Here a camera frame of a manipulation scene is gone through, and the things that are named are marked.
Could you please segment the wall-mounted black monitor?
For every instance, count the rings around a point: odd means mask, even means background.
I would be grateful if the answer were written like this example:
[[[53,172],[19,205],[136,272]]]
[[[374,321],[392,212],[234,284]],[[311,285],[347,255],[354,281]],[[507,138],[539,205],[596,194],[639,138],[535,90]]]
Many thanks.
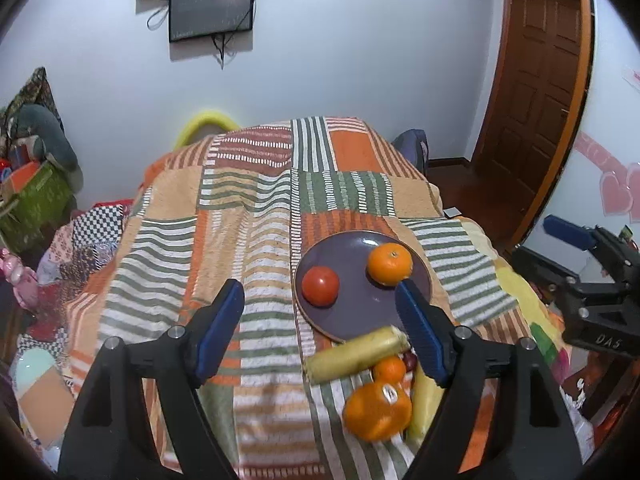
[[[248,32],[255,0],[169,0],[168,39],[174,42]]]

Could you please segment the grey plush toy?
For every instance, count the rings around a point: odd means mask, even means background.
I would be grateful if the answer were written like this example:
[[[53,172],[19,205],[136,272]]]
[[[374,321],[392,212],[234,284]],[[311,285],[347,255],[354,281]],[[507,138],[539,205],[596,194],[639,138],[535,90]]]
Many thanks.
[[[78,158],[54,114],[42,105],[25,104],[9,119],[9,137],[24,146],[31,162],[50,162],[80,188],[84,182]]]

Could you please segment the green cardboard box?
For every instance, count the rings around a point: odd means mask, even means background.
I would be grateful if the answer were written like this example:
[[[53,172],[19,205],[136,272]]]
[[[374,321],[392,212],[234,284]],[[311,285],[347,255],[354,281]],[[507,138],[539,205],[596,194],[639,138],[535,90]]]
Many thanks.
[[[58,168],[46,162],[16,195],[1,206],[1,241],[20,254],[46,248],[70,221],[75,195]]]

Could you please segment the purple ceramic plate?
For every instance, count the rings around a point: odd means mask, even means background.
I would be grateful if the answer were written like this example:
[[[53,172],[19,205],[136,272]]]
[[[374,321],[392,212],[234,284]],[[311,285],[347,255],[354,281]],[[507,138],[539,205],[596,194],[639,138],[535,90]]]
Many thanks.
[[[367,260],[374,248],[393,239],[372,231],[332,234],[306,250],[294,274],[294,292],[305,320],[319,333],[336,342],[371,333],[393,325],[403,328],[393,289],[372,281]],[[304,274],[314,266],[327,266],[340,280],[332,306],[318,308],[304,297]]]

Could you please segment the yellow hoop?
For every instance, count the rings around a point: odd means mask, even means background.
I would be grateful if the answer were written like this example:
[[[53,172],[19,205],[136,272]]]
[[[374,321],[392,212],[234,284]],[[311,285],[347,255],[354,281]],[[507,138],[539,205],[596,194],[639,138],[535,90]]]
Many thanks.
[[[175,140],[174,149],[178,150],[190,145],[196,135],[206,127],[217,128],[221,132],[235,131],[241,128],[231,117],[218,112],[218,110],[203,110],[195,114],[182,128],[177,140]]]

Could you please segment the dark red grape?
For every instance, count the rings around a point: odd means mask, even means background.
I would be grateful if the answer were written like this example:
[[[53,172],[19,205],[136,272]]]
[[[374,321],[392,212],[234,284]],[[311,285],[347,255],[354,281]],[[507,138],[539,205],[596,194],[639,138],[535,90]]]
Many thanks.
[[[405,352],[402,355],[402,360],[404,361],[407,372],[413,372],[416,369],[416,364],[418,364],[418,358],[412,351]]]

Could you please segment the small mandarin near plate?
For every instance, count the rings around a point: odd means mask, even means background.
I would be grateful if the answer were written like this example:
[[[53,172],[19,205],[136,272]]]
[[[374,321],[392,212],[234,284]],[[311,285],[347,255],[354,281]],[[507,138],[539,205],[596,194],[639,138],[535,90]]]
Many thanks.
[[[399,356],[388,356],[378,361],[372,368],[372,377],[376,382],[401,384],[406,374],[405,362]]]

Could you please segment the blue backpack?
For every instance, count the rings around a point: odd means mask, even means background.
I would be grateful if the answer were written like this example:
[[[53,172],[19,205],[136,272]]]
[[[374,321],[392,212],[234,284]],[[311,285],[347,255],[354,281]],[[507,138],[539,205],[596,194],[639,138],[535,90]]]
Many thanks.
[[[392,145],[420,174],[427,176],[430,149],[428,148],[427,135],[424,130],[406,130],[396,136],[392,141]]]

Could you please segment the yellow-green sugarcane piece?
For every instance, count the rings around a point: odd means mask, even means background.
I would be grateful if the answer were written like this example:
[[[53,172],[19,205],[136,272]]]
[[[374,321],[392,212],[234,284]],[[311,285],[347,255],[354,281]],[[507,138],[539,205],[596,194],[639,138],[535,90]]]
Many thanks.
[[[318,385],[363,372],[409,348],[408,336],[390,325],[315,353],[304,359],[303,369],[308,382]]]
[[[444,389],[427,377],[418,365],[411,387],[412,414],[406,429],[405,441],[413,450],[420,448],[438,411]]]

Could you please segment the pink plush toy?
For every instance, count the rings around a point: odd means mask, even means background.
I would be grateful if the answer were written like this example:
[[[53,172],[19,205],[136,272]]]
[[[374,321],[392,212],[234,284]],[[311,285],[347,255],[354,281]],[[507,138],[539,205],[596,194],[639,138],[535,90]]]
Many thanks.
[[[14,297],[24,310],[35,312],[38,306],[39,285],[37,274],[25,266],[20,257],[9,249],[1,249],[1,274],[13,287]]]

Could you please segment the large orange with sticker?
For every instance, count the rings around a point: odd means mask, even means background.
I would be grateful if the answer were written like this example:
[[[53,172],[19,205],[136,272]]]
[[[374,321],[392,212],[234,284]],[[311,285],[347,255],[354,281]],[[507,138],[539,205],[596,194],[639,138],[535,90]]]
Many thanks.
[[[343,408],[346,429],[366,442],[390,440],[408,426],[412,402],[401,386],[369,382],[357,388]]]

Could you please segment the red tomato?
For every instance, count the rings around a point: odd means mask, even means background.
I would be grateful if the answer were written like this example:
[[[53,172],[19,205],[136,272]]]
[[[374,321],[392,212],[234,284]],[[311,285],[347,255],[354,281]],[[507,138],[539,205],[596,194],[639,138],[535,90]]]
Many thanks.
[[[316,308],[329,308],[337,300],[340,278],[328,266],[312,266],[303,276],[302,294]]]

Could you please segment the striped patchwork blanket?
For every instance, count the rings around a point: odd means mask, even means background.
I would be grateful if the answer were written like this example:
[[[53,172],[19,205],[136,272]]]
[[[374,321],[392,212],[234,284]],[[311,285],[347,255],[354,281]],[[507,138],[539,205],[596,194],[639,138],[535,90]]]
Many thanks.
[[[438,188],[356,118],[307,117],[218,134],[145,175],[114,259],[67,304],[70,386],[79,390],[111,336],[142,342],[188,322],[228,278],[246,305],[218,374],[200,390],[244,479],[398,479],[401,437],[364,443],[343,427],[360,373],[311,386],[303,360],[329,347],[296,308],[300,257],[339,232],[379,232],[425,262],[432,298],[483,338],[536,340],[565,377],[560,320],[470,220],[448,220]]]

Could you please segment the brown wooden door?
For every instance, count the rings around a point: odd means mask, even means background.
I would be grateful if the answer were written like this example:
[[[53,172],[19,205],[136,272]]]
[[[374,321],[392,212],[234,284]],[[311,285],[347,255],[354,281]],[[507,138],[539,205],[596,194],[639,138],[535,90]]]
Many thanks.
[[[472,158],[490,232],[518,244],[573,140],[591,62],[590,0],[503,0],[494,81]]]

